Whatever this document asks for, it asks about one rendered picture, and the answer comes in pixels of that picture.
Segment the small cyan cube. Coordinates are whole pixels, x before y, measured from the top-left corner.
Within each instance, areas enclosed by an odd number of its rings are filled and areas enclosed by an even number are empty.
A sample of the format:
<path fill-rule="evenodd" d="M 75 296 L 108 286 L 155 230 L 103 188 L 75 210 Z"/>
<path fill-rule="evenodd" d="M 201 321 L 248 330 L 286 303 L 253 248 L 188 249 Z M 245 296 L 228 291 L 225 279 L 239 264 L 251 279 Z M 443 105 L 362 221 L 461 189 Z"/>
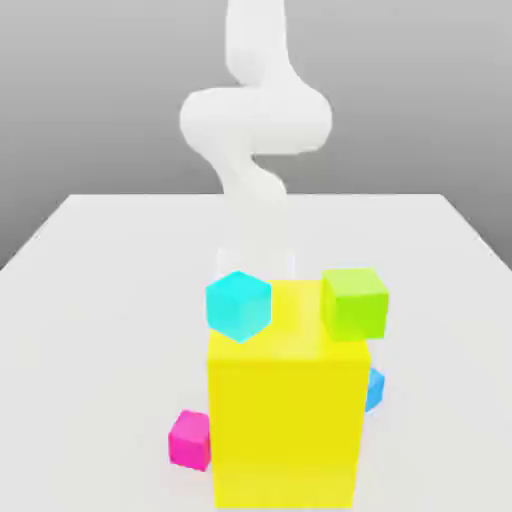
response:
<path fill-rule="evenodd" d="M 206 287 L 208 326 L 237 343 L 266 328 L 272 320 L 272 285 L 234 271 Z"/>

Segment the small green cube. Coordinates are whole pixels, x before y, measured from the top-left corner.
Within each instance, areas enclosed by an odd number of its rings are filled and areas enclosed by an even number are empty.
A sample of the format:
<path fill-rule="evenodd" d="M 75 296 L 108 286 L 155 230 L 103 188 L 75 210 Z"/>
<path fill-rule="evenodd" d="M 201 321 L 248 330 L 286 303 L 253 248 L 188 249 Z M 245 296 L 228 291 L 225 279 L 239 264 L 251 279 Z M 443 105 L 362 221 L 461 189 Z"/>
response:
<path fill-rule="evenodd" d="M 389 291 L 373 268 L 322 272 L 320 309 L 336 341 L 381 339 L 386 330 Z"/>

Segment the small blue cube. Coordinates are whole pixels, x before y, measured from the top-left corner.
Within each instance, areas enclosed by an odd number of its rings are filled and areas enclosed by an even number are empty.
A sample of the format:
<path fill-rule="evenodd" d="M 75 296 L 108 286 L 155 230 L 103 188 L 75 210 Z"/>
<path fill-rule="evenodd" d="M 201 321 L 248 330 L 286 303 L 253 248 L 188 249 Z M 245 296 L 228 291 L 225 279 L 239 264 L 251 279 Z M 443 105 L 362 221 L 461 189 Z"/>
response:
<path fill-rule="evenodd" d="M 383 397 L 385 377 L 377 369 L 371 367 L 368 379 L 365 411 L 369 412 L 380 404 Z"/>

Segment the small pink cube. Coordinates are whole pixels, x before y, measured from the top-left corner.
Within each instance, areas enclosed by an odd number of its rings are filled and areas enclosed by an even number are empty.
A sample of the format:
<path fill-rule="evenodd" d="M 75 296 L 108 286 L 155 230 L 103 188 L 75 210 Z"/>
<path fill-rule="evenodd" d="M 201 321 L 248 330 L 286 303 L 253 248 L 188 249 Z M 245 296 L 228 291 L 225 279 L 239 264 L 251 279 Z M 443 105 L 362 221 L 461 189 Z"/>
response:
<path fill-rule="evenodd" d="M 208 416 L 182 410 L 168 434 L 168 452 L 171 463 L 205 472 L 211 461 Z"/>

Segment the large yellow box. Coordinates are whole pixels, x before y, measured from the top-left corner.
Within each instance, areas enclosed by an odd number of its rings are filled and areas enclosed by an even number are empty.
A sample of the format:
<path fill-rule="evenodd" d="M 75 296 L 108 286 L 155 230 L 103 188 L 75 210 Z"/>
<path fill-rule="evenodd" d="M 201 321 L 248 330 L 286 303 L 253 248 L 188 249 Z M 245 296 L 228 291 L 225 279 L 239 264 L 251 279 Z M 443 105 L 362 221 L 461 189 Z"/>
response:
<path fill-rule="evenodd" d="M 213 331 L 208 399 L 218 508 L 349 508 L 370 354 L 334 341 L 317 280 L 275 281 L 272 322 L 237 343 Z"/>

